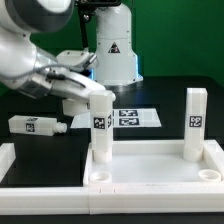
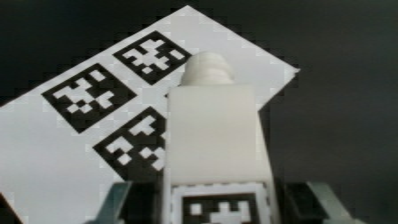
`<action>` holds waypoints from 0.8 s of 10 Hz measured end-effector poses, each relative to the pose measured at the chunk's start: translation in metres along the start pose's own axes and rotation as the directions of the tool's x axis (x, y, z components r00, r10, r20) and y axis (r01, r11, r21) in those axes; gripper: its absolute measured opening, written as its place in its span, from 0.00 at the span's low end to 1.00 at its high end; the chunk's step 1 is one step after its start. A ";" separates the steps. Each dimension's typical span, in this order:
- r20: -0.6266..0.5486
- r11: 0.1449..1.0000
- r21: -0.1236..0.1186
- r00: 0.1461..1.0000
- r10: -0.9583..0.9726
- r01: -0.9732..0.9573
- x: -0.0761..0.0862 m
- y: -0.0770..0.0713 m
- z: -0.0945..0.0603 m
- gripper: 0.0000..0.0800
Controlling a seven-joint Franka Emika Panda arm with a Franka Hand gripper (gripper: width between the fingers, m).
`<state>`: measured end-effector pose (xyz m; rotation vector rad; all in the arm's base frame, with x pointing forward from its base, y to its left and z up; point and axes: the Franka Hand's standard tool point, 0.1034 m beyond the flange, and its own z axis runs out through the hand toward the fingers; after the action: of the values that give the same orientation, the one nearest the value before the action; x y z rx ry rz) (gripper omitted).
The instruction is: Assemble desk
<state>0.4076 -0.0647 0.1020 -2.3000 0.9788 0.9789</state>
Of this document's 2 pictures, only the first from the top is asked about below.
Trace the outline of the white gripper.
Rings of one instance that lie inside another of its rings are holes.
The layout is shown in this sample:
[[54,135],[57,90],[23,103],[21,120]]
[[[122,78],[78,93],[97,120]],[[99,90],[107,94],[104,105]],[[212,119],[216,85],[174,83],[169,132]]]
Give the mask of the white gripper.
[[98,65],[95,53],[88,50],[65,50],[56,59],[59,68],[55,68],[55,73],[64,78],[53,82],[53,95],[88,103],[93,91],[106,90],[102,84],[83,75],[83,72],[91,71]]

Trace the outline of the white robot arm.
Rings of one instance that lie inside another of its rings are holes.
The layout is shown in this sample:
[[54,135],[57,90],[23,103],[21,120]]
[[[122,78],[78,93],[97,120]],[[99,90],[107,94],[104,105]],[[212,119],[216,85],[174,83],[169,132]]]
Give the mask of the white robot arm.
[[87,102],[143,81],[122,0],[0,0],[0,83]]

